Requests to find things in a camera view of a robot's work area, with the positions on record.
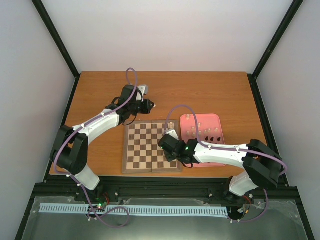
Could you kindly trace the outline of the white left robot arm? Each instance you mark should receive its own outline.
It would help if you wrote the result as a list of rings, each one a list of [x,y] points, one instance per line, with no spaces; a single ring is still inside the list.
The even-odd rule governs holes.
[[[125,85],[121,95],[115,97],[111,104],[88,121],[69,127],[63,125],[57,132],[50,161],[55,167],[67,171],[79,184],[87,188],[86,195],[92,201],[103,198],[104,188],[99,185],[100,178],[88,165],[89,145],[106,131],[115,128],[130,116],[149,114],[155,103],[145,99],[149,87],[147,85]]]

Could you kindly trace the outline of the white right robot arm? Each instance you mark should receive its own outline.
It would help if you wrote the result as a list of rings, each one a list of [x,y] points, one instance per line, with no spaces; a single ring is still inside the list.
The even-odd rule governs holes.
[[[158,142],[168,162],[177,160],[191,167],[217,163],[240,168],[243,172],[230,178],[226,197],[242,197],[257,188],[276,189],[280,176],[288,169],[268,146],[252,139],[248,144],[213,144],[197,139],[180,140],[175,131],[166,132]]]

